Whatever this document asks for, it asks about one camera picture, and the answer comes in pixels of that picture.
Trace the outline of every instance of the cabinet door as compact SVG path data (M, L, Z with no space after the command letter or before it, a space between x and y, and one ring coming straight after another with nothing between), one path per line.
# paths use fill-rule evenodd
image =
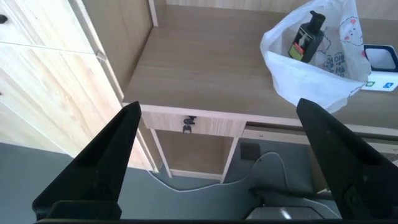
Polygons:
M0 66L0 103L73 157L121 109L95 55L2 45ZM154 170L137 140L129 166Z
M66 0L0 0L0 14L1 42L93 52Z
M0 142L64 153L6 105L0 103Z

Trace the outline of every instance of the drawer lock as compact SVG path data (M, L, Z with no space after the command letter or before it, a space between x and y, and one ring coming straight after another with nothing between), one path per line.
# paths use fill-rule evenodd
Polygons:
M184 119L185 125L182 126L182 133L186 133L186 132L192 133L191 125L195 124L195 122L194 122L195 118L196 118L196 116L189 116L189 118Z

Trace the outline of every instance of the wooden desk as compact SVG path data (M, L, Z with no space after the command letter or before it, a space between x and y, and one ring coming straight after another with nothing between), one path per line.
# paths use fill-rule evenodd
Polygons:
M140 102L170 176L222 182L238 138L308 144L295 106L275 92L259 50L262 35L284 13L187 6L163 10L123 102ZM361 24L366 43L398 48L397 21L363 19ZM335 116L379 151L398 153L397 111L398 91L360 91ZM197 123L193 134L182 134L188 116L197 116Z

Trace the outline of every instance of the wall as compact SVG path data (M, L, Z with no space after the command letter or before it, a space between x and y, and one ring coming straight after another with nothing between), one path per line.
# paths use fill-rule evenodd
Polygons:
M179 6L219 7L270 12L291 12L309 0L167 0ZM360 18L398 20L395 0L356 0Z

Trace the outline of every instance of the black bottle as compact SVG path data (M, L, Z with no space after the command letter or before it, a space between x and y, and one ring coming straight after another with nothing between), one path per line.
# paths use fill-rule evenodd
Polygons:
M300 26L297 35L289 49L289 55L296 60L309 63L323 40L321 26L326 17L315 11L312 14L311 21Z

